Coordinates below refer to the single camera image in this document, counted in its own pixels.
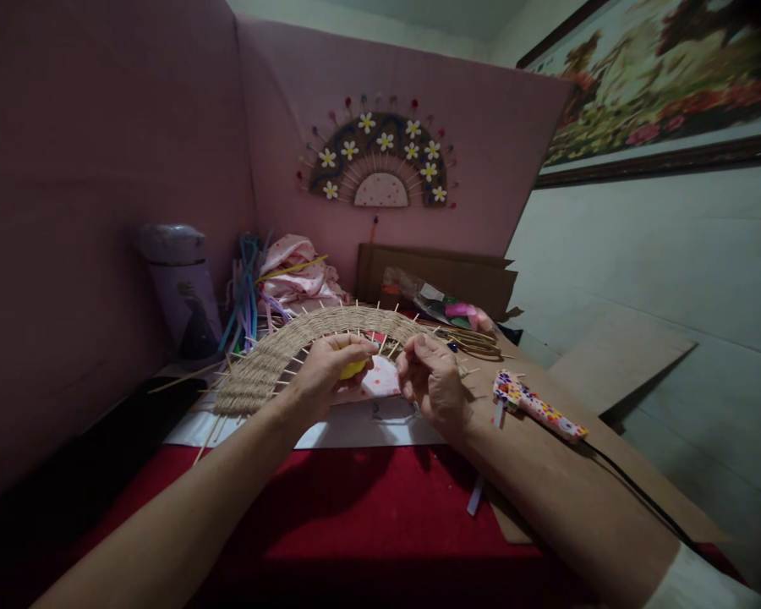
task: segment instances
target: hand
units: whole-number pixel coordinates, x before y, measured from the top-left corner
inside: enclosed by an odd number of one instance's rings
[[[280,397],[288,400],[294,417],[310,428],[324,419],[330,409],[331,395],[342,387],[360,387],[372,369],[372,356],[378,353],[374,343],[355,334],[336,334],[319,338],[310,347],[310,354],[301,369]],[[346,381],[339,380],[347,364],[367,362],[364,369]]]
[[[444,344],[425,334],[409,338],[397,357],[400,391],[417,401],[423,417],[449,442],[462,435],[471,408],[459,378],[457,358]]]

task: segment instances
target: fan-shaped decoration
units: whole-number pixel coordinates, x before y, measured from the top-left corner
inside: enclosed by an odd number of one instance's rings
[[[441,142],[445,130],[430,132],[433,117],[421,123],[416,118],[417,100],[412,101],[411,116],[371,110],[361,96],[363,111],[353,114],[346,100],[348,121],[338,124],[334,112],[330,120],[336,130],[329,139],[318,128],[319,141],[308,143],[316,154],[310,167],[307,190],[328,200],[343,200],[360,207],[404,207],[422,200],[428,207],[448,206],[448,168],[456,160],[446,158],[453,146]],[[390,105],[397,103],[395,96]],[[381,104],[380,96],[377,106]]]
[[[214,411],[230,416],[259,410],[292,380],[293,371],[302,363],[304,347],[326,334],[385,334],[380,356],[392,359],[410,337],[422,331],[422,326],[404,315],[367,307],[331,307],[301,315],[232,363],[225,383],[216,390]]]

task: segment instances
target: ceiling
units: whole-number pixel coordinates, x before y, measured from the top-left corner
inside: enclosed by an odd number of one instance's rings
[[[421,25],[455,36],[491,42],[526,0],[324,0]]]

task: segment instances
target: forearm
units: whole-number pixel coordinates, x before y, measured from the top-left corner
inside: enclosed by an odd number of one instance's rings
[[[280,396],[141,508],[35,606],[180,607],[304,425]]]
[[[609,606],[643,606],[674,560],[676,537],[613,476],[569,474],[600,470],[593,459],[549,434],[540,451],[524,450],[483,418],[474,413],[449,438],[455,448]],[[593,478],[597,493],[588,488]]]

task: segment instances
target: black cable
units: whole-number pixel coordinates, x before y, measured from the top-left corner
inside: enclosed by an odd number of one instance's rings
[[[677,534],[677,536],[682,540],[682,543],[684,543],[686,546],[688,546],[691,550],[695,551],[699,556],[702,556],[702,552],[699,551],[698,546],[696,543],[688,536],[688,534],[682,530],[682,527],[679,526],[679,524],[676,523],[676,521],[668,515],[668,513],[660,507],[660,505],[651,497],[649,497],[648,493],[646,493],[643,489],[641,489],[637,483],[629,478],[628,474],[624,472],[618,464],[616,464],[614,461],[612,461],[610,458],[606,457],[601,451],[599,451],[597,448],[589,444],[586,440],[581,441],[582,444],[586,444],[589,448],[591,448],[593,451],[595,451],[600,458],[602,458],[604,461],[606,461],[620,476],[628,483],[629,486],[631,486],[639,496],[641,496],[648,505],[650,505],[657,514],[659,514],[668,525],[674,530],[674,532]]]

